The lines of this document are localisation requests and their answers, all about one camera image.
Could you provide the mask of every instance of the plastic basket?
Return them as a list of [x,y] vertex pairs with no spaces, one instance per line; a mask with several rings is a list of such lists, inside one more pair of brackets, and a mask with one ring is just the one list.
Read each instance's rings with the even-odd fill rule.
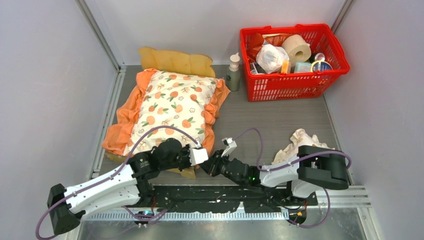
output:
[[[253,75],[249,69],[246,49],[253,34],[299,34],[310,44],[312,53],[323,53],[332,70],[303,73],[272,73]],[[316,98],[321,96],[341,75],[350,70],[345,53],[336,36],[326,24],[298,24],[292,27],[255,27],[240,30],[241,55],[250,102],[282,99]]]

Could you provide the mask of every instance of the paper roll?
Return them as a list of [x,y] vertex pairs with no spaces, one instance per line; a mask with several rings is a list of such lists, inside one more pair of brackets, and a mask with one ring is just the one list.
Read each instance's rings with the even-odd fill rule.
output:
[[298,34],[289,36],[282,43],[282,48],[287,52],[292,66],[298,62],[303,63],[311,57],[309,44]]

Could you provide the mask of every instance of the gray tabletop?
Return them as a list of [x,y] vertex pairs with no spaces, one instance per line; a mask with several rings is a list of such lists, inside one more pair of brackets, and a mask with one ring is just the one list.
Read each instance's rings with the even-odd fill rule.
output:
[[[223,78],[228,65],[213,65],[217,78]],[[136,74],[140,66],[128,66],[118,106],[122,106],[136,86]],[[336,148],[336,139],[331,126],[327,108],[322,97],[292,100],[276,100],[249,102],[244,80],[240,80],[240,89],[231,92],[220,109],[220,117],[213,125],[215,133],[215,150],[224,147],[221,139],[235,137],[244,130],[258,128],[263,137],[263,154],[261,164],[270,164],[275,154],[290,144],[290,137],[300,128],[309,135],[317,135],[321,143]],[[237,158],[244,163],[255,165],[260,152],[260,141],[256,132],[250,131],[237,140],[237,148],[231,158]],[[119,163],[108,158],[103,160],[100,173],[106,173],[116,168]],[[153,184],[177,185],[233,185],[233,182],[223,176],[209,177],[203,170],[196,170],[196,179],[189,179],[177,173],[163,171],[159,177],[152,179]]]

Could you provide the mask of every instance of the orange ruffle trim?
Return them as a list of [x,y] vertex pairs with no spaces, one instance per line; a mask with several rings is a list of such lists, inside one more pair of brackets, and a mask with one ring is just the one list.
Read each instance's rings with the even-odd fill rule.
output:
[[[149,68],[137,73],[135,78],[137,86],[131,91],[125,104],[116,111],[117,124],[107,129],[106,137],[101,144],[108,152],[122,156],[125,146],[131,144],[131,131],[139,120],[140,108],[150,79],[157,71],[158,70],[154,68]],[[207,150],[209,155],[214,150],[215,142],[215,134],[212,130],[212,125],[215,123],[215,119],[219,117],[220,107],[229,93],[230,90],[226,87],[224,80],[219,79],[216,82],[215,93],[211,97],[209,104],[204,106],[205,129],[202,146]]]

